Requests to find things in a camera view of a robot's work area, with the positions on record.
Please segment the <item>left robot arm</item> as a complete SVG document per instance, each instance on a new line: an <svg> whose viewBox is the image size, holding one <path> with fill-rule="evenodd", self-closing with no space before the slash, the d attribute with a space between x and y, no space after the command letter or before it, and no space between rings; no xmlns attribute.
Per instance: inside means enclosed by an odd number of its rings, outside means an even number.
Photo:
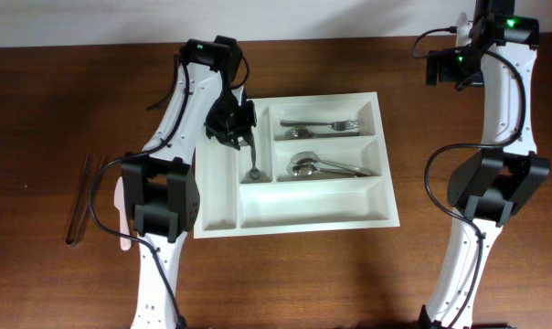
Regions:
<svg viewBox="0 0 552 329"><path fill-rule="evenodd" d="M193 159L197 142L239 149L252 144L254 104L235 81L247 61L236 39L188 40L175 53L170 90L154 104L165 111L153 137L122 160L123 214L140 251L134 328L184 328L176 302L181 249L200 208Z"/></svg>

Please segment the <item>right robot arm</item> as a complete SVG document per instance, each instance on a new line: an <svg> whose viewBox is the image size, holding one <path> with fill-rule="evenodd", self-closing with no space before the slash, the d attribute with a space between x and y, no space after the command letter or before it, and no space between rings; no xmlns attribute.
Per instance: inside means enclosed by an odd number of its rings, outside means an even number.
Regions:
<svg viewBox="0 0 552 329"><path fill-rule="evenodd" d="M451 174L447 201L432 203L451 217L451 236L437 286L423 305L419 328L470 328L474 299L494 243L546 181L550 162L538 156L531 124L531 78L539 49L539 23L515 14L514 0L484 0L472 16L447 27L452 48L424 59L426 82L452 82L456 90L484 89L483 134L479 143L454 143L432 155L471 149Z"/></svg>

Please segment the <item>metal fork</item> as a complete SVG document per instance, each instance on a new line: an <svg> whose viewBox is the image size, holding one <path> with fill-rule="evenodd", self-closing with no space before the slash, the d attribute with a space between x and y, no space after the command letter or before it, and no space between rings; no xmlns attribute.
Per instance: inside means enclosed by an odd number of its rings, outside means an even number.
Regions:
<svg viewBox="0 0 552 329"><path fill-rule="evenodd" d="M280 121L281 127L293 127L293 126L322 126L330 128L337 132L343 132L348 130L357 129L359 121L338 121L338 122L298 122L298 121Z"/></svg>
<svg viewBox="0 0 552 329"><path fill-rule="evenodd" d="M356 137L359 136L358 132L349 133L314 133L308 128L292 128L284 133L285 140L303 140L303 139L323 139L323 138L337 138L337 137Z"/></svg>

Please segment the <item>small teaspoon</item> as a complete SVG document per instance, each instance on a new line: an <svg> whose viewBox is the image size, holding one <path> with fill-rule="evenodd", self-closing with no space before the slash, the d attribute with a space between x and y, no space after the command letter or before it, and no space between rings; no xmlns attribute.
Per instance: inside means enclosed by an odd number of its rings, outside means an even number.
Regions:
<svg viewBox="0 0 552 329"><path fill-rule="evenodd" d="M257 152L254 142L254 138L250 139L250 160L251 160L251 169L248 171L249 178L252 180L258 180L261 177L261 170L257 167Z"/></svg>
<svg viewBox="0 0 552 329"><path fill-rule="evenodd" d="M256 152L256 146L255 146L255 139L254 139L253 131L250 131L248 133L247 143L250 147L251 164L252 164L253 167L255 167L256 166L256 160L257 160L257 152Z"/></svg>

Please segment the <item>white plastic knife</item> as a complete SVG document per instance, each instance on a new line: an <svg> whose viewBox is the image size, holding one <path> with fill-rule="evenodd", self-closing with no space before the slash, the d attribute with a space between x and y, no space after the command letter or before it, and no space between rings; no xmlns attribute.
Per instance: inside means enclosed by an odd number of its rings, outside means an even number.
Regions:
<svg viewBox="0 0 552 329"><path fill-rule="evenodd" d="M123 235L130 235L128 220L125 212L124 190L123 190L123 181L121 176L118 178L116 182L113 204L119 212L119 224L120 224L119 232ZM132 247L132 242L127 238L120 237L120 247L123 251L127 251Z"/></svg>

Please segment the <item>white cutlery tray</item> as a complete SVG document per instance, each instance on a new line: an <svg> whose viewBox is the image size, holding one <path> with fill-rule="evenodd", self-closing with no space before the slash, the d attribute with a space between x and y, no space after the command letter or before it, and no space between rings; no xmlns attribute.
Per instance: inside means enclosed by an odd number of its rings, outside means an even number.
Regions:
<svg viewBox="0 0 552 329"><path fill-rule="evenodd" d="M392 228L398 209L387 157L377 94L374 92L256 99L258 180L249 178L250 149L236 151L203 138L196 147L196 182L201 206L198 239L351 228ZM280 121L359 121L337 132L322 126L281 127ZM356 137L285 140L292 128L314 133L358 132ZM317 173L290 175L286 168L301 152L367 168L372 176Z"/></svg>

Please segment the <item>large metal spoon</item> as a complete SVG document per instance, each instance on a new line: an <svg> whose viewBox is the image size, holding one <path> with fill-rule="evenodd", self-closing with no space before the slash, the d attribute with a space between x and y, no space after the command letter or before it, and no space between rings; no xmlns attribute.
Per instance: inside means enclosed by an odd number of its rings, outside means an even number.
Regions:
<svg viewBox="0 0 552 329"><path fill-rule="evenodd" d="M321 168L314 164L294 164L289 163L286 168L287 172L293 176L309 176L316 175L317 173L336 174L336 175L350 175L356 177L372 176L371 173L362 173L345 169L331 169Z"/></svg>
<svg viewBox="0 0 552 329"><path fill-rule="evenodd" d="M313 163L313 164L314 163L321 163L321 164L324 164L324 165L330 165L330 166L333 166L333 167L337 167L337 168L340 168L340 169L351 171L351 172L354 172L354 173L359 174L359 175L371 176L373 174L373 172L371 170L369 170L367 168L364 168L364 167L351 165L351 164L343 164L343 163L339 163L339 162L335 162L335 161L324 160L324 159L320 158L314 152L301 152L301 153L298 153L298 154L294 155L291 158L291 162L293 164L296 164L296 165L306 165L306 164L309 164L309 163Z"/></svg>

